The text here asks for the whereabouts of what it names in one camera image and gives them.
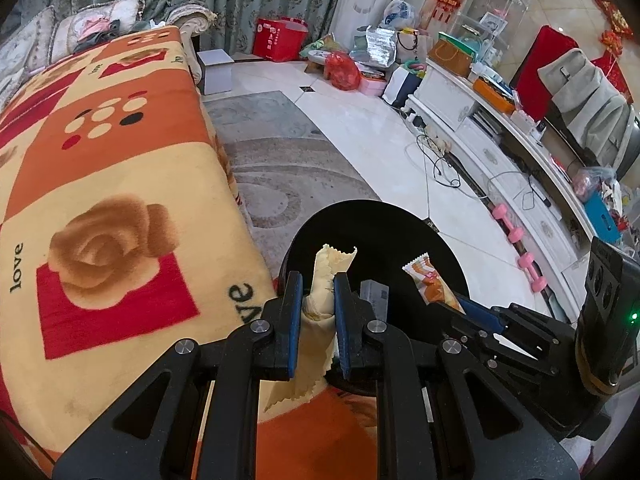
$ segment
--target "blue box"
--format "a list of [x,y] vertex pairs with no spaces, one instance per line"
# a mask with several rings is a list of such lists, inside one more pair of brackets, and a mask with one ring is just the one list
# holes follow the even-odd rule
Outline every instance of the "blue box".
[[611,214],[607,211],[602,197],[599,193],[594,193],[589,201],[584,205],[584,210],[591,220],[593,228],[596,229],[598,238],[603,242],[613,244],[620,240],[622,233],[618,231],[618,226],[613,221]]

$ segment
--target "blue gripper pad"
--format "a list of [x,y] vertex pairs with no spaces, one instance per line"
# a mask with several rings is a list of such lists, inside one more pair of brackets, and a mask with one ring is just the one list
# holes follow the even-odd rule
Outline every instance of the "blue gripper pad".
[[340,353],[340,368],[342,376],[347,379],[351,372],[351,356],[349,354],[349,335],[347,334],[347,323],[344,318],[344,298],[340,288],[335,286],[334,278],[334,309],[335,309],[335,331],[338,336],[338,352]]
[[502,334],[504,325],[500,319],[487,307],[476,303],[473,300],[457,296],[460,306],[465,310],[466,316],[473,322],[478,323],[487,332]]
[[294,287],[293,309],[291,312],[291,325],[289,327],[289,377],[292,378],[298,364],[298,339],[300,338],[300,315],[302,312],[302,275],[298,274],[295,282],[292,278],[287,281],[287,288]]

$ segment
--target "orange blanket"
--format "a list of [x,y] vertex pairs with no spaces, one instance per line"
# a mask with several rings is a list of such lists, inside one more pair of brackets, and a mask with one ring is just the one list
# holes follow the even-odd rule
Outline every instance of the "orange blanket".
[[[0,409],[57,456],[176,340],[258,317],[273,289],[237,198],[177,28],[31,79],[0,116]],[[260,478],[372,478],[373,442],[317,393],[265,417]]]

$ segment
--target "metal screw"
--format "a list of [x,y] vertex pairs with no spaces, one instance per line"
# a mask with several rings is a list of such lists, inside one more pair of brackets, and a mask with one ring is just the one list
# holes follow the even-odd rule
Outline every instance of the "metal screw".
[[367,328],[369,332],[373,332],[374,334],[382,334],[386,330],[386,323],[384,321],[380,321],[379,319],[372,319],[367,323]]
[[445,339],[442,342],[442,349],[447,354],[459,354],[462,351],[462,345],[455,339]]
[[252,321],[251,325],[249,325],[251,332],[255,332],[257,334],[261,334],[263,332],[267,332],[271,325],[266,319],[256,319]]
[[174,348],[178,354],[190,354],[196,348],[196,343],[193,342],[193,339],[180,339]]

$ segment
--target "yellow cleaning cloth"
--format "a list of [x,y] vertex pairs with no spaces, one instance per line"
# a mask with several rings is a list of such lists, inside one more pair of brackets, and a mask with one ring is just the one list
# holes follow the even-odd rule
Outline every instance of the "yellow cleaning cloth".
[[334,356],[334,276],[349,269],[356,252],[354,248],[353,253],[341,253],[325,244],[316,254],[311,292],[302,303],[296,374],[286,383],[273,385],[265,410],[281,400],[317,391],[318,381],[324,381]]

